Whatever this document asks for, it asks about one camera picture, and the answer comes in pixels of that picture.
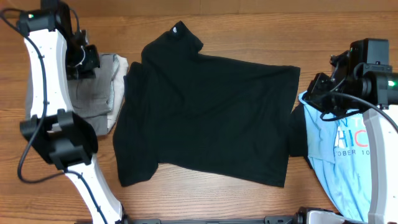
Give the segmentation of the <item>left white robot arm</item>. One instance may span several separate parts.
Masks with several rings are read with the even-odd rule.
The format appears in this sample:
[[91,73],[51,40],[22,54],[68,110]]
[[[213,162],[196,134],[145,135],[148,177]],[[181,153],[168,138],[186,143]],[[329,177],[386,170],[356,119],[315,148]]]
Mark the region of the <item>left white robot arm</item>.
[[68,81],[95,77],[100,58],[84,30],[73,30],[69,6],[41,1],[22,11],[17,29],[29,52],[32,74],[30,118],[20,123],[28,148],[68,177],[83,198],[93,223],[124,223],[124,209],[98,165],[93,127],[72,106]]

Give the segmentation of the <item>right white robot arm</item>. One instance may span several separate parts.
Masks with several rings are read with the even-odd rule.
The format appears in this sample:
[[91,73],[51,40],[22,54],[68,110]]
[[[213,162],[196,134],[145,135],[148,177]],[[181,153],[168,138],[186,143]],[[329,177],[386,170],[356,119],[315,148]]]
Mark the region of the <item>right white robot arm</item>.
[[363,114],[371,156],[368,222],[397,223],[397,74],[389,41],[357,40],[330,63],[332,75],[316,74],[303,100],[322,115]]

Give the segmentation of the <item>black t-shirt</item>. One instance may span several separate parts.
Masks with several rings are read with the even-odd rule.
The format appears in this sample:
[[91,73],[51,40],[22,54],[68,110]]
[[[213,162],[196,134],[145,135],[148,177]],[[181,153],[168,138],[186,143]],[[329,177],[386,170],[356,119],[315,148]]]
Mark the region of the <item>black t-shirt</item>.
[[146,45],[124,79],[113,146],[127,187],[159,164],[283,187],[300,69],[201,54],[182,22]]

